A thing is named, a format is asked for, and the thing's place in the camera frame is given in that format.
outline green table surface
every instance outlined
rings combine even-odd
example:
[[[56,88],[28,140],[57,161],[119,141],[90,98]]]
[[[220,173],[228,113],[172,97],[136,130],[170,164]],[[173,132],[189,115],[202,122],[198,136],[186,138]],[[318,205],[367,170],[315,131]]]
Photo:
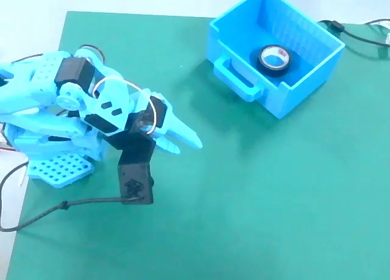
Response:
[[[18,232],[8,280],[390,279],[387,50],[343,37],[331,79],[278,120],[214,77],[209,21],[68,13],[60,49],[99,46],[126,79],[162,92],[204,147],[155,152],[153,205],[76,206]],[[21,220],[117,196],[118,159],[111,149],[63,189],[30,181]]]

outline white wire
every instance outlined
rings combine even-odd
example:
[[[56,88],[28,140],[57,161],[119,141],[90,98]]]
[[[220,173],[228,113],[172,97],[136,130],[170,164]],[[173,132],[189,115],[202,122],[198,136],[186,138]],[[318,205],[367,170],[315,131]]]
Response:
[[[93,97],[95,97],[94,94],[95,94],[95,91],[97,90],[97,88],[99,87],[99,85],[102,84],[103,82],[105,82],[106,80],[117,80],[117,81],[126,83],[127,85],[131,86],[132,88],[138,90],[141,94],[143,94],[148,99],[148,101],[152,107],[152,110],[153,110],[153,125],[152,125],[152,128],[146,134],[153,133],[153,131],[156,129],[157,113],[156,113],[156,109],[154,107],[154,104],[151,101],[150,96],[147,95],[147,93],[145,93],[145,91],[143,91],[141,88],[139,88],[138,86],[136,86],[135,84],[133,84],[127,80],[124,80],[123,78],[120,78],[118,76],[107,76],[107,77],[104,77],[102,80],[98,81],[97,84],[95,84],[95,86],[92,89],[92,96]]]

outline black power cable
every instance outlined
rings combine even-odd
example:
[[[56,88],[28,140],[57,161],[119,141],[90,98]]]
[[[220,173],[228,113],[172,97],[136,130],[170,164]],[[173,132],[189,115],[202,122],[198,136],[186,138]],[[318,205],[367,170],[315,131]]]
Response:
[[[14,169],[12,169],[9,173],[5,175],[5,177],[0,182],[0,231],[4,233],[11,233],[13,231],[21,230],[22,228],[25,228],[29,226],[30,224],[42,219],[43,217],[49,215],[50,213],[53,213],[56,210],[68,210],[69,207],[75,206],[75,205],[83,205],[83,204],[89,204],[89,203],[112,203],[112,202],[120,202],[125,203],[127,201],[135,201],[135,200],[141,200],[140,197],[133,197],[133,198],[121,198],[121,197],[114,197],[114,198],[92,198],[92,199],[84,199],[84,200],[78,200],[78,201],[63,201],[58,205],[53,206],[52,208],[46,210],[45,212],[39,214],[38,216],[34,217],[33,219],[28,220],[27,222],[24,222],[22,224],[19,224],[18,226],[11,227],[11,228],[3,228],[1,226],[1,209],[2,209],[2,199],[1,199],[1,192],[2,187],[4,183],[8,180],[8,178],[15,173],[18,169],[21,169],[24,166],[27,166],[28,162],[22,163],[19,166],[16,166]]]
[[[364,23],[364,24],[375,24],[375,23],[380,23],[381,21],[390,21],[390,18],[375,19],[375,20],[369,21],[368,23]]]
[[[30,58],[40,57],[40,56],[42,56],[42,55],[43,55],[43,54],[40,53],[40,54],[35,54],[35,55],[26,56],[26,57],[17,59],[17,60],[15,60],[15,61],[12,61],[11,64],[14,64],[14,63],[17,63],[17,62],[20,62],[20,61],[24,61],[24,60],[27,60],[27,59],[30,59]]]
[[[375,21],[370,21],[366,24],[371,24],[371,23],[377,23],[379,22],[380,19],[378,20],[375,20]],[[372,40],[368,40],[366,38],[362,38],[362,37],[359,37],[358,35],[354,35],[353,33],[350,33],[346,30],[346,28],[339,22],[335,21],[335,20],[322,20],[322,21],[319,21],[320,23],[324,23],[327,25],[327,27],[329,27],[331,30],[333,30],[334,32],[338,32],[338,33],[345,33],[346,35],[348,35],[349,37],[351,38],[354,38],[358,41],[362,41],[364,43],[368,43],[368,44],[375,44],[377,46],[382,46],[382,47],[390,47],[390,44],[385,44],[385,43],[380,43],[378,41],[372,41]]]

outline box handle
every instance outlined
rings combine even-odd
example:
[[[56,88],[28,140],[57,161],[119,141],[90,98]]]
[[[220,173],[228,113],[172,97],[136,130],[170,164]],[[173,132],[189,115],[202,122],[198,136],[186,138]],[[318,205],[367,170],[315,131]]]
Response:
[[[228,66],[232,59],[223,55],[214,62],[214,74],[220,80],[225,82],[237,95],[247,102],[253,102],[263,95],[264,88],[261,85],[247,86],[242,82]]]

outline white table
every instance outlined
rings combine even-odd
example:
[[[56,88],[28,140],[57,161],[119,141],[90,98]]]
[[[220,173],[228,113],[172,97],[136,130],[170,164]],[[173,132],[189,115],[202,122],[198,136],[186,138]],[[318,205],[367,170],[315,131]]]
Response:
[[[58,48],[69,10],[154,15],[218,16],[240,0],[3,0],[0,6],[0,61]],[[390,18],[389,0],[288,0],[315,20],[362,23]],[[0,152],[0,178],[26,160],[21,153]],[[3,225],[18,223],[27,182],[18,186],[21,171],[4,192]],[[15,234],[0,234],[0,280],[5,278]]]

